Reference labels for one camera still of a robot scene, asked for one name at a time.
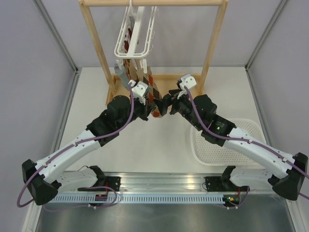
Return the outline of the beige argyle sock front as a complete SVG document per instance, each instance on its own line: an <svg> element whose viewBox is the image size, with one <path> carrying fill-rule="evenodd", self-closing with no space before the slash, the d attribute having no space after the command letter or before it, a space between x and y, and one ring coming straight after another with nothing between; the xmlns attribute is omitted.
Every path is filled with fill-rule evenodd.
<svg viewBox="0 0 309 232"><path fill-rule="evenodd" d="M159 89L155 83L154 76L150 68L147 68L147 73L144 73L142 68L137 70L137 77L139 81L144 82L150 88L148 92L148 99L150 103L155 103L155 99L162 99Z"/></svg>

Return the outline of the beige argyle sock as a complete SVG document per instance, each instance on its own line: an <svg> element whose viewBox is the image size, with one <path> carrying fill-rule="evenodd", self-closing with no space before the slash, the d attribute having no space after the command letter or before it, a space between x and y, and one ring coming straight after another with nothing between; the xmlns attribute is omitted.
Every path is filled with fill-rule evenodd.
<svg viewBox="0 0 309 232"><path fill-rule="evenodd" d="M137 77L139 81L144 82L150 88L148 92L148 99L150 103L155 103L155 99L162 99L159 89L155 83L154 76L150 68L147 68L147 73L144 73L142 68L137 70Z"/></svg>
<svg viewBox="0 0 309 232"><path fill-rule="evenodd" d="M132 30L131 28L127 29L127 33L124 37L124 51L125 53L129 50L129 42L131 39ZM124 67L126 71L126 75L129 80L136 80L136 69L133 65L133 61L131 59L124 59Z"/></svg>

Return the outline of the grey sock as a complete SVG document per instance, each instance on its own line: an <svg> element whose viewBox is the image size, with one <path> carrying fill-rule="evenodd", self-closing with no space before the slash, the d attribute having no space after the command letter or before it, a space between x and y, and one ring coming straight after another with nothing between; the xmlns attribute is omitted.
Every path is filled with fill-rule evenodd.
<svg viewBox="0 0 309 232"><path fill-rule="evenodd" d="M121 83L123 84L123 86L129 90L129 78L126 74L126 70L124 67L122 67L121 69L116 65L114 66L114 71L115 74L120 78Z"/></svg>

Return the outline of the white plastic clip hanger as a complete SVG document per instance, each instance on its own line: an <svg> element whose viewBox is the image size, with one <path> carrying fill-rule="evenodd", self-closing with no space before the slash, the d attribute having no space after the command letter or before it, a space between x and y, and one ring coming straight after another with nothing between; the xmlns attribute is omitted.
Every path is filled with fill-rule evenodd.
<svg viewBox="0 0 309 232"><path fill-rule="evenodd" d="M153 45L152 40L154 37L154 24L156 20L156 13L158 7L152 6L149 16L148 27L146 31L146 37L142 41L143 49L137 52L137 47L140 38L140 31L143 23L143 15L145 12L145 6L134 7L133 1L129 2L129 6L126 7L124 18L121 24L120 32L114 49L114 55L116 56L117 66L121 69L124 67L124 59L134 59L140 62L141 59L146 58L151 52ZM129 50L127 53L124 51L124 37L127 33L127 29L131 28L132 35L129 42Z"/></svg>

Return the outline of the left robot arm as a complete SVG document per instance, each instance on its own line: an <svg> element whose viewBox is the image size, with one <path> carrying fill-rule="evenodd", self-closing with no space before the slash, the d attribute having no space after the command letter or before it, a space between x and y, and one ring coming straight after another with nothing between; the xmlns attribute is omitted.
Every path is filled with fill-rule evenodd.
<svg viewBox="0 0 309 232"><path fill-rule="evenodd" d="M106 110L72 142L44 159L37 162L28 159L22 164L25 185L21 192L28 190L36 205L44 205L63 192L104 189L106 176L98 166L69 172L66 169L115 139L130 122L137 118L147 121L154 108L155 104L149 101L141 103L137 98L123 95L114 97Z"/></svg>

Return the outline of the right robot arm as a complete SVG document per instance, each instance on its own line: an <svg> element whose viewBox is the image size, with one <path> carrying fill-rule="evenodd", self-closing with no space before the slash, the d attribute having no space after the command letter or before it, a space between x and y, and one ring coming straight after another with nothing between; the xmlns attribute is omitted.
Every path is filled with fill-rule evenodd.
<svg viewBox="0 0 309 232"><path fill-rule="evenodd" d="M171 115L179 113L209 143L239 152L265 168L263 174L257 174L228 166L220 179L225 190L259 184L271 186L276 194L291 201L303 196L301 188L308 178L309 160L305 154L292 155L254 139L233 122L219 116L217 105L206 94L194 98L189 91L175 89L154 102L162 115L171 107Z"/></svg>

